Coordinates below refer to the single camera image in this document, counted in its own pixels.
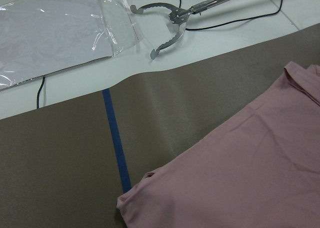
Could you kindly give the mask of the pink Snoopy t-shirt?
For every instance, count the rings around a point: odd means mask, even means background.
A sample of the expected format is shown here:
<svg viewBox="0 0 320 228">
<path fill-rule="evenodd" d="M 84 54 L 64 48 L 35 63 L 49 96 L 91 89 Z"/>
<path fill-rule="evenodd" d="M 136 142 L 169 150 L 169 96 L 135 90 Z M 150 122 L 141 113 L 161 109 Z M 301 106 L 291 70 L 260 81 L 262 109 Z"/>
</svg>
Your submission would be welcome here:
<svg viewBox="0 0 320 228">
<path fill-rule="evenodd" d="M 129 228 L 317 228 L 320 68 L 271 87 L 117 200 Z"/>
</svg>

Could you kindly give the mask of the metal reacher grabber tool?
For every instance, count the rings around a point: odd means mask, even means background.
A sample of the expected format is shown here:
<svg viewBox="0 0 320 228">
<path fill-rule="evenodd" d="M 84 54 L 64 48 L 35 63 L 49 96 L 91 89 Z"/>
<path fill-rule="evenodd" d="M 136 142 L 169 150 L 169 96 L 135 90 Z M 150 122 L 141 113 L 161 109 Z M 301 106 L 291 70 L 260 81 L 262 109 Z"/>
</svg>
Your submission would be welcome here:
<svg viewBox="0 0 320 228">
<path fill-rule="evenodd" d="M 192 5 L 188 9 L 183 9 L 176 7 L 172 4 L 165 3 L 165 2 L 156 2 L 156 3 L 150 3 L 143 5 L 139 8 L 137 8 L 135 5 L 130 6 L 130 10 L 134 14 L 143 14 L 143 12 L 152 7 L 164 7 L 166 9 L 169 9 L 171 13 L 168 14 L 169 20 L 172 22 L 172 24 L 176 24 L 178 27 L 178 30 L 173 38 L 171 38 L 169 41 L 161 44 L 157 49 L 153 49 L 150 53 L 150 58 L 155 59 L 159 52 L 163 49 L 166 49 L 170 46 L 172 46 L 174 43 L 176 43 L 184 34 L 186 30 L 186 23 L 188 21 L 188 18 L 192 14 L 198 14 L 201 13 L 209 8 L 212 8 L 214 6 L 223 4 L 230 0 L 205 0 L 200 3 L 197 3 L 195 5 Z"/>
</svg>

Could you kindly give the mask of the clear plastic bag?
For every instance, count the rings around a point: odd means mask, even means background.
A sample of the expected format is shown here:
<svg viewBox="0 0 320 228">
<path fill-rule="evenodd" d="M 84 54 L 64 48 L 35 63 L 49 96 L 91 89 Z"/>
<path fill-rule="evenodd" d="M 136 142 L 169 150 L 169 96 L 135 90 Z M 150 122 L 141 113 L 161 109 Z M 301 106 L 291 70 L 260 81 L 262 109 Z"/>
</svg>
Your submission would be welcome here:
<svg viewBox="0 0 320 228">
<path fill-rule="evenodd" d="M 0 6 L 1 89 L 116 56 L 139 40 L 127 0 L 12 0 Z"/>
</svg>

